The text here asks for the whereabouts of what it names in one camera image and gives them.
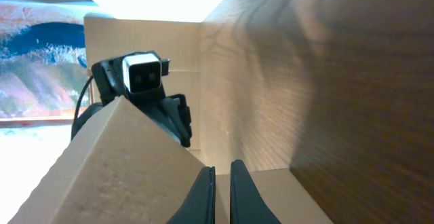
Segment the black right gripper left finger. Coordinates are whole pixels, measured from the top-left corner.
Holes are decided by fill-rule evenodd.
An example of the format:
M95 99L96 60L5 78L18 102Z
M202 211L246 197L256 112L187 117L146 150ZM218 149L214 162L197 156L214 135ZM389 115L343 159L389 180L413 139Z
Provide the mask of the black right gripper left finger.
M203 167L180 208L167 224L215 224L215 167Z

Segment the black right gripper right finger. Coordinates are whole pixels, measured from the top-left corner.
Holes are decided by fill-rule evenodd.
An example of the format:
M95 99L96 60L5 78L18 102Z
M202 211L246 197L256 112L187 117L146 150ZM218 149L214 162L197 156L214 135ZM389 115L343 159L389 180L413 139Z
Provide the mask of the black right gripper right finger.
M280 224L242 160L231 163L230 224Z

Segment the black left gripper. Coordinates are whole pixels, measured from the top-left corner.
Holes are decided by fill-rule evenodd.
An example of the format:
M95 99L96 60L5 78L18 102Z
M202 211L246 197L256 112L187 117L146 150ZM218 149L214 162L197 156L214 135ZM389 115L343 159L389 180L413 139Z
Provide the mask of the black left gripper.
M162 63L161 86L146 92L130 93L123 83L122 60L126 56L152 52ZM184 94L165 97L162 77L169 74L170 61L161 58L154 51L132 52L102 60L92 65L92 75L100 93L103 105L112 102L118 96L126 97L161 129L167 132L179 145L191 146L191 112Z

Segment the cardboard box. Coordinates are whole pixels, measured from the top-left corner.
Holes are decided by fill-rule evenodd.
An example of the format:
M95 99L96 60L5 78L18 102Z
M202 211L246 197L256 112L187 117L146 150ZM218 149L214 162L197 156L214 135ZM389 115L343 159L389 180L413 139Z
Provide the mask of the cardboard box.
M128 100L97 112L41 178L12 223L165 223L204 166L216 169L216 222L228 223L230 170L241 159L282 223L330 219L284 164L207 138L199 153L180 146Z

